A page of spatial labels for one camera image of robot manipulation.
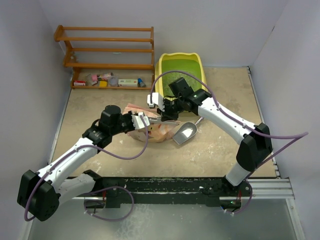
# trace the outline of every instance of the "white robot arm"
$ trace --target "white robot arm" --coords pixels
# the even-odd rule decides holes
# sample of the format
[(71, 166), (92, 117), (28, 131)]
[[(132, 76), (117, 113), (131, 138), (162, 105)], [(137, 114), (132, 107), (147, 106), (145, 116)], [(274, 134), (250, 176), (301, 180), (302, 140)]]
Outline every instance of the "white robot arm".
[(55, 162), (22, 175), (17, 202), (40, 221), (47, 220), (59, 205), (93, 190), (98, 176), (95, 172), (88, 170), (67, 179), (72, 172), (110, 144), (114, 135), (142, 129), (145, 125), (149, 126), (150, 121), (143, 112), (121, 114), (118, 106), (107, 106), (100, 119)]
[[(264, 123), (255, 125), (221, 104), (217, 106), (208, 92), (203, 89), (193, 91), (183, 77), (169, 84), (169, 86), (175, 99), (163, 98), (155, 92), (152, 94), (152, 99), (150, 94), (147, 96), (148, 106), (150, 108), (158, 107), (157, 112), (162, 116), (163, 121), (177, 120), (179, 113), (188, 111), (208, 119), (229, 134), (239, 145), (236, 163), (225, 176), (231, 185), (238, 186), (272, 152), (270, 138), (257, 135), (244, 127), (248, 126), (269, 135), (269, 128)], [(242, 124), (231, 120), (221, 110)]]

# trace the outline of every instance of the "red item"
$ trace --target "red item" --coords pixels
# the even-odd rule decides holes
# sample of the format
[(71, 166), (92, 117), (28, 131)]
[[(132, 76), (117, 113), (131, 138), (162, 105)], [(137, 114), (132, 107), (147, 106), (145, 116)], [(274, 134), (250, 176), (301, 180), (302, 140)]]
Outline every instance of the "red item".
[(86, 85), (86, 81), (76, 80), (76, 81), (73, 82), (73, 85), (74, 86), (85, 86)]

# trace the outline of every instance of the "plastic bag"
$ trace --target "plastic bag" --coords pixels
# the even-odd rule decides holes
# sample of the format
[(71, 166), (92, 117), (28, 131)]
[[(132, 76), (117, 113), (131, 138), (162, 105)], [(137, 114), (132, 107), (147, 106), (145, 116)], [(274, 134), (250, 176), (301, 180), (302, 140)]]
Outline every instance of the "plastic bag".
[[(131, 103), (124, 108), (124, 113), (132, 111), (133, 113), (144, 112), (144, 114), (148, 117), (156, 118), (159, 115), (157, 114), (156, 109), (143, 108)], [(168, 125), (168, 124), (155, 124), (151, 123), (148, 126), (148, 141), (150, 143), (161, 143), (164, 140), (172, 139), (173, 135), (176, 132), (176, 127), (180, 124), (179, 121), (176, 121), (177, 125)], [(127, 133), (133, 139), (144, 142), (146, 140), (146, 131), (145, 129), (139, 129), (130, 131)]]

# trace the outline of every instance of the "shelf rack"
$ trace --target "shelf rack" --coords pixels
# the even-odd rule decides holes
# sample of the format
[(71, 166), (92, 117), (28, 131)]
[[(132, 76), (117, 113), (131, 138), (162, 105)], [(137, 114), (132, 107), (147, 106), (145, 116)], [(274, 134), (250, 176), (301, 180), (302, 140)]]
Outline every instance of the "shelf rack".
[[(66, 31), (119, 31), (119, 32), (150, 32), (150, 38), (121, 38), (121, 37), (78, 37), (67, 36)], [(149, 70), (152, 74), (151, 85), (155, 80), (155, 44), (154, 27), (70, 27), (59, 25), (54, 33), (56, 42), (63, 41), (66, 53), (63, 59), (65, 67), (73, 69), (73, 77), (70, 83), (73, 89), (128, 89), (128, 90), (150, 90), (151, 87), (111, 87), (111, 86), (74, 86), (74, 81), (79, 78), (81, 69), (123, 69), (123, 70)], [(137, 48), (90, 48), (73, 47), (71, 41), (83, 42), (136, 42), (150, 43), (148, 49)], [(88, 63), (78, 62), (75, 52), (117, 52), (117, 53), (151, 53), (150, 64), (119, 64), (119, 63)]]

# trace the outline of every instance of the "silver scoop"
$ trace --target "silver scoop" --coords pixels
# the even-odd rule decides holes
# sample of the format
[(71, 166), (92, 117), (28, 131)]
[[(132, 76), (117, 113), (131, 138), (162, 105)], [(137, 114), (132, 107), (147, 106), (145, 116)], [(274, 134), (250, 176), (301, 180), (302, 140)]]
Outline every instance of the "silver scoop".
[(173, 140), (180, 145), (185, 141), (191, 139), (194, 135), (196, 135), (198, 131), (197, 124), (200, 123), (203, 119), (203, 117), (200, 117), (195, 123), (186, 122), (185, 124), (183, 124), (180, 129), (173, 135)]

